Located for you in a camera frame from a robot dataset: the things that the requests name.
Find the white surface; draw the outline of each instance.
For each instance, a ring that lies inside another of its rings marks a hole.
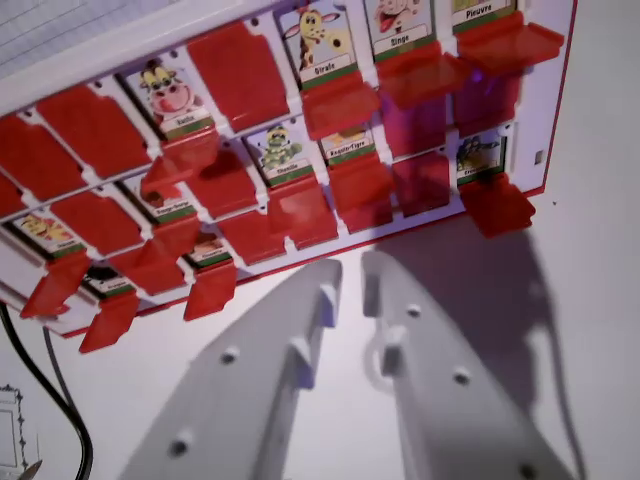
[[[467,325],[481,357],[530,407],[574,469],[548,335],[554,325],[570,412],[592,479],[635,480],[640,471],[638,14],[634,0],[619,0],[615,8],[611,2],[580,2],[547,192],[533,199],[538,213],[528,237],[486,242],[462,218],[378,246],[430,282],[442,304]],[[401,478],[393,400],[363,375],[363,350],[374,327],[360,314],[359,255],[337,256],[345,266],[338,327],[325,336],[317,390],[300,403],[295,429],[308,443],[294,439],[292,452],[301,456],[305,480]],[[287,275],[241,287],[225,312],[212,318],[185,324],[179,305],[140,319],[116,346],[87,356],[77,353],[81,338],[54,339],[94,439],[92,479],[117,477],[189,358]],[[541,296],[545,291],[548,300]],[[37,324],[20,322],[18,328],[50,372]],[[0,342],[4,351],[3,335]],[[0,363],[0,383],[5,365]],[[18,367],[10,371],[13,383],[31,382]],[[41,402],[44,411],[48,400]],[[48,412],[39,415],[44,463],[37,478],[73,478],[77,443],[55,408]],[[45,427],[57,431],[45,437]]]

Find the cartoon animal card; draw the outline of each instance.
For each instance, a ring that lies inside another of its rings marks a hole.
[[[142,194],[140,182],[144,173],[125,178],[115,185],[152,223],[167,223],[196,213],[191,195],[180,184]]]
[[[365,0],[376,62],[435,40],[432,0]]]
[[[114,270],[106,260],[93,261],[82,284],[101,300],[135,290],[131,282]]]
[[[193,251],[186,255],[194,268],[204,268],[231,259],[231,255],[215,233],[213,225],[203,224]]]
[[[302,117],[277,123],[246,137],[249,153],[271,187],[313,172],[305,149]]]
[[[507,137],[496,130],[472,135],[460,141],[456,154],[458,185],[504,172]]]
[[[356,71],[356,56],[345,9],[319,0],[278,18],[285,46],[302,89]]]
[[[48,211],[31,212],[7,226],[45,257],[60,258],[85,249],[80,238]]]
[[[516,10],[516,0],[451,0],[453,33],[506,17]]]
[[[183,68],[153,59],[120,75],[167,139],[213,124]]]
[[[320,140],[322,154],[329,165],[374,152],[373,133],[367,123],[334,133]]]

